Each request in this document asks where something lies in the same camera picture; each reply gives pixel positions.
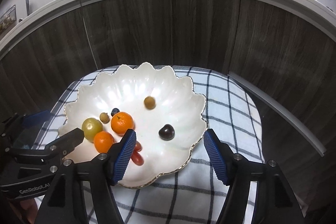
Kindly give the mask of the person right hand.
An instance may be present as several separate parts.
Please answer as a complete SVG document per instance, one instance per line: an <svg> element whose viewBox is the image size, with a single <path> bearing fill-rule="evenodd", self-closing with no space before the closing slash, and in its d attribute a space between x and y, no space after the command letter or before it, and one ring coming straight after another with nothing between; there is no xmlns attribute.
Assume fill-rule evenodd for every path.
<svg viewBox="0 0 336 224"><path fill-rule="evenodd" d="M35 223L38 206L34 198L9 201L11 207L10 218L7 223Z"/></svg>

